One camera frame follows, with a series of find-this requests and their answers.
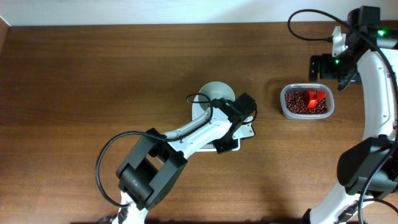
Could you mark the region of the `orange measuring scoop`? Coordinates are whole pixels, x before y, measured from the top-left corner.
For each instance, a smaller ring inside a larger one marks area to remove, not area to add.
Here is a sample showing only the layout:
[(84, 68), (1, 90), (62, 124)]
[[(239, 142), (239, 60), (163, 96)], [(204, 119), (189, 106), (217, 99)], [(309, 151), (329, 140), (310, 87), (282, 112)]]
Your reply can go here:
[(307, 105), (308, 109), (314, 109), (317, 106), (318, 101), (323, 100), (326, 97), (326, 93), (324, 91), (307, 90), (306, 94), (309, 97)]

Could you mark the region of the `clear plastic container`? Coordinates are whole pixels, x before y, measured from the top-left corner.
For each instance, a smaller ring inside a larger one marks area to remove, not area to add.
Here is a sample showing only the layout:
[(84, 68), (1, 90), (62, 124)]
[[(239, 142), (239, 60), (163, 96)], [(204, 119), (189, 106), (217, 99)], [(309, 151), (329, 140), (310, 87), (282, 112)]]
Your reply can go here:
[(323, 119), (335, 109), (331, 90), (317, 83), (287, 85), (280, 93), (280, 103), (288, 119)]

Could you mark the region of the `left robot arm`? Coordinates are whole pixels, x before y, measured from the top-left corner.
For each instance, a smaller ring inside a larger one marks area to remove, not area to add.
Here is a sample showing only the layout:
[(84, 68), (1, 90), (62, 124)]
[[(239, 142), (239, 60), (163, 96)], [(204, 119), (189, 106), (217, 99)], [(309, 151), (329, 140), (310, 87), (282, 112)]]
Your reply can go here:
[[(218, 154), (232, 151), (239, 145), (235, 132), (256, 119), (257, 104), (247, 93), (235, 100), (210, 98), (205, 93), (196, 96), (198, 99), (193, 100), (187, 95), (186, 101), (204, 105), (205, 111), (185, 126), (163, 134), (154, 128), (146, 132), (126, 131), (103, 146), (96, 160), (95, 180), (102, 196), (119, 210), (102, 219), (102, 223), (144, 223), (149, 210), (171, 191), (192, 154), (208, 143)], [(122, 197), (117, 203), (102, 186), (100, 164), (113, 142), (132, 135), (139, 140), (116, 171)]]

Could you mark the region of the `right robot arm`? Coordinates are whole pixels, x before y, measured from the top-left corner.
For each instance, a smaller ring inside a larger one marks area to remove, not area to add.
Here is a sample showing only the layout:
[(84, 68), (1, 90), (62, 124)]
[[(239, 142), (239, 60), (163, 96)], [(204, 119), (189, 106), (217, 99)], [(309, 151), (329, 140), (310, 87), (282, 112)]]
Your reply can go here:
[(342, 153), (338, 181), (302, 223), (348, 223), (354, 216), (363, 223), (363, 208), (384, 203), (397, 193), (397, 29), (381, 27), (379, 7), (361, 6), (338, 21), (326, 41), (331, 54), (310, 59), (309, 80), (338, 80), (338, 89), (350, 83), (363, 87), (365, 130), (363, 140)]

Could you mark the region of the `white bowl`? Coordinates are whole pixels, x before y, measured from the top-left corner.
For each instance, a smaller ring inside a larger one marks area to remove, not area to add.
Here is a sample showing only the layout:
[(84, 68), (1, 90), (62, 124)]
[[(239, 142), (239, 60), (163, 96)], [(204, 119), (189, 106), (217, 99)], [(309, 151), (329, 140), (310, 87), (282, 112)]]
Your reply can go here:
[(199, 95), (195, 97), (195, 101), (198, 103), (192, 104), (193, 112), (203, 113), (210, 106), (208, 99), (201, 93), (208, 96), (211, 100), (224, 98), (234, 101), (236, 99), (233, 89), (226, 83), (209, 82), (199, 90)]

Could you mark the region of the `red beans in container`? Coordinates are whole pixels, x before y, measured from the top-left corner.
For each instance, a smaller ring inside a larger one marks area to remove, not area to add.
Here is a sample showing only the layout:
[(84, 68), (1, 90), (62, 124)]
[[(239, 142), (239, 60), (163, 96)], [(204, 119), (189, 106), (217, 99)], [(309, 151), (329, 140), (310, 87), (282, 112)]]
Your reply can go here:
[(326, 114), (328, 112), (326, 97), (323, 100), (318, 101), (318, 104), (314, 109), (308, 109), (307, 105), (309, 97), (306, 94), (306, 90), (288, 92), (284, 95), (284, 98), (286, 108), (294, 114), (316, 115)]

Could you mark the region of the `white digital kitchen scale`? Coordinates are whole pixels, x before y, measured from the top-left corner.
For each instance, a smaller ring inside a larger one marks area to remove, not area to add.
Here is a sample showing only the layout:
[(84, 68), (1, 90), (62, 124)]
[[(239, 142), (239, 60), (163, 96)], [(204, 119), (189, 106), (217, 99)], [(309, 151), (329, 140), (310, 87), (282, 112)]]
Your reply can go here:
[[(192, 104), (192, 121), (194, 124), (194, 128), (192, 129), (194, 132), (198, 129), (201, 130), (203, 126), (206, 126), (209, 121), (207, 118), (209, 117), (210, 112), (207, 111), (209, 105), (209, 98), (207, 95), (202, 93), (193, 93), (187, 96), (186, 101)], [(232, 146), (230, 151), (238, 151), (240, 148), (240, 140), (233, 139)], [(210, 140), (209, 143), (203, 145), (201, 148), (197, 149), (196, 152), (216, 152), (216, 146), (213, 144), (213, 141)]]

